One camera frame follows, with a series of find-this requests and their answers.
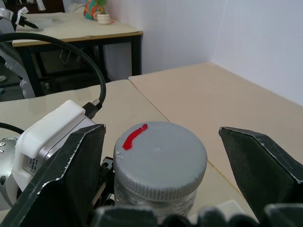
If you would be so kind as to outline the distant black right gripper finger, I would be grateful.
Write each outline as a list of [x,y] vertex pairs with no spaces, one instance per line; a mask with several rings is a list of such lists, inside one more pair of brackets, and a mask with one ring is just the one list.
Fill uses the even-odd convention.
[[38,28],[39,28],[37,25],[35,25],[35,24],[29,22],[29,21],[27,20],[27,18],[24,17],[24,16],[21,16],[21,17],[20,17],[20,19],[19,19],[19,25],[20,25],[20,26],[23,26],[23,27],[28,26],[28,27],[34,28],[34,29],[38,29]]

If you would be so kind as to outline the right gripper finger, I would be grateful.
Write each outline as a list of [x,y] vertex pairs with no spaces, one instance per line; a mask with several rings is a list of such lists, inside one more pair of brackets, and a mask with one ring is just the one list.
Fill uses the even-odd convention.
[[303,203],[303,165],[269,136],[221,127],[236,184],[258,220],[269,204]]
[[39,169],[0,227],[85,227],[99,186],[106,128],[72,133]]

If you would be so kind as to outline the clear plastic jar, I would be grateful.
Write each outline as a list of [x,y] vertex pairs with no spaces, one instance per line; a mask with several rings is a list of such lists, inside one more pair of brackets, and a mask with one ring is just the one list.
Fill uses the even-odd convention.
[[128,191],[118,180],[114,183],[114,198],[115,205],[135,205],[148,206],[153,208],[159,222],[162,222],[170,215],[182,215],[187,217],[190,213],[196,198],[197,190],[184,198],[172,201],[152,201],[138,197],[132,192]]

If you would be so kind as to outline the grey jar lid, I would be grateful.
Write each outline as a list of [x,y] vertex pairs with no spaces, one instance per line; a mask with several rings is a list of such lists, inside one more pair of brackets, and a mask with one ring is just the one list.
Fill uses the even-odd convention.
[[132,126],[114,147],[115,179],[127,191],[152,201],[171,201],[194,192],[207,166],[201,140],[169,122]]

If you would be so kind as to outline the dark brown wooden cabinet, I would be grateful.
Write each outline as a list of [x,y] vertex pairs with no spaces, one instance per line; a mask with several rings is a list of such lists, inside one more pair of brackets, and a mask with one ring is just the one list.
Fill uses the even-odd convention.
[[45,10],[38,9],[37,0],[18,0],[16,9],[26,7],[29,10],[29,14],[41,14],[41,13],[57,13],[65,12],[62,0],[42,0]]

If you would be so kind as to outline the beige table black legs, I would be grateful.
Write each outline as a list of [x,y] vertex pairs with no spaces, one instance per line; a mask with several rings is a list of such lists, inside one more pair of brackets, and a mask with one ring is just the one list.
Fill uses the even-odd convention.
[[[142,73],[142,35],[132,26],[112,22],[110,25],[99,25],[97,21],[86,19],[81,13],[53,13],[53,14],[30,14],[29,19],[43,22],[51,19],[52,24],[46,26],[39,32],[29,32],[29,35],[46,35],[69,43],[77,48],[98,47],[101,57],[98,66],[104,76],[107,76],[105,66],[104,46],[109,44],[131,43],[132,75]],[[96,85],[96,79],[92,77],[92,71],[81,68],[70,71],[61,71],[47,74],[44,70],[40,53],[56,51],[60,47],[36,38],[22,38],[13,40],[12,45],[19,52],[29,82],[35,97],[44,96],[42,82],[48,82],[52,78],[68,76],[74,78],[75,84],[80,87]]]

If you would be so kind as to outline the colourful patterned ornament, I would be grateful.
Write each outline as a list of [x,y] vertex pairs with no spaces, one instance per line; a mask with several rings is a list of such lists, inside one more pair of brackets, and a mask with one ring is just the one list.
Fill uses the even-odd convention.
[[96,20],[99,13],[99,6],[96,0],[85,0],[83,15],[86,19]]

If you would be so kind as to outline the white robot body shell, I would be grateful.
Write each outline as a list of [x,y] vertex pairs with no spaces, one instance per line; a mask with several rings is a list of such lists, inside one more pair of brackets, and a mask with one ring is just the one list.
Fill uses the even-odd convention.
[[0,43],[0,61],[2,58],[4,62],[1,64],[7,69],[7,72],[18,77],[19,82],[17,84],[23,92],[23,97],[34,98],[35,94],[22,59],[19,53],[12,47],[11,42]]

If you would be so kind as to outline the potted plant white pot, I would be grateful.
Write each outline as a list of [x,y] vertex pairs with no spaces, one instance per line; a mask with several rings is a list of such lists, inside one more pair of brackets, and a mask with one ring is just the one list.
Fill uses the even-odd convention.
[[111,24],[110,15],[107,13],[107,0],[95,0],[97,11],[96,19],[99,25]]

